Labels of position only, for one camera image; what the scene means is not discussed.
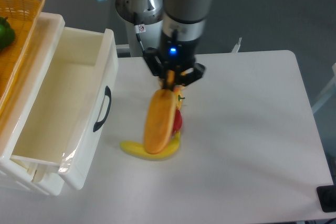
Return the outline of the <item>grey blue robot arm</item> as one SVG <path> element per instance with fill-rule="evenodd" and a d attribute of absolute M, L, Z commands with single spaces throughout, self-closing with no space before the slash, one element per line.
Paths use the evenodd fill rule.
<path fill-rule="evenodd" d="M 195 52 L 212 0 L 115 0 L 119 17 L 129 26 L 132 53 L 141 52 L 163 89 L 199 80 L 205 67 Z"/>

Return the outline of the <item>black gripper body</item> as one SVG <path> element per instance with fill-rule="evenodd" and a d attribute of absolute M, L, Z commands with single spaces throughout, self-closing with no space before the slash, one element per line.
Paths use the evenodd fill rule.
<path fill-rule="evenodd" d="M 167 70 L 180 73 L 180 84 L 184 87 L 203 77 L 206 67 L 196 62 L 195 52 L 200 39 L 177 40 L 176 37 L 161 35 L 157 48 L 147 47 L 142 57 L 153 76 L 163 79 Z"/>

